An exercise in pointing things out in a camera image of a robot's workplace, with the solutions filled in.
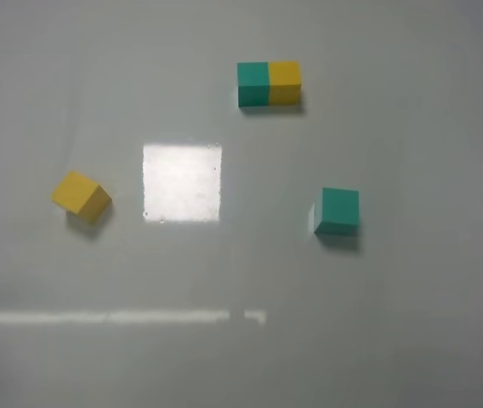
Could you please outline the yellow template block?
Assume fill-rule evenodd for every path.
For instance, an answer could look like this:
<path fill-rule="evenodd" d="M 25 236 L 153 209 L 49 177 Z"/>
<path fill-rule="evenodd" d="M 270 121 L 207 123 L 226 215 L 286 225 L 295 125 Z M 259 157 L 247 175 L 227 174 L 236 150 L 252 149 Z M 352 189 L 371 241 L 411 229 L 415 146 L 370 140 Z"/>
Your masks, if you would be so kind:
<path fill-rule="evenodd" d="M 270 79 L 269 105 L 298 105 L 301 98 L 302 77 L 297 61 L 268 63 Z"/>

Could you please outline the green template block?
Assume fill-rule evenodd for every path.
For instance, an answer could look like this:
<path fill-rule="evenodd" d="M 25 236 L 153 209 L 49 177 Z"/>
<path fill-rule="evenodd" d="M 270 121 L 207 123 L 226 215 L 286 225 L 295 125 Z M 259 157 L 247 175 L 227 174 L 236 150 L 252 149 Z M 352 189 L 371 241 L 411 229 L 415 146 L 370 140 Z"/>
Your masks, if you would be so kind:
<path fill-rule="evenodd" d="M 270 74 L 267 62 L 239 62 L 236 65 L 238 106 L 268 106 Z"/>

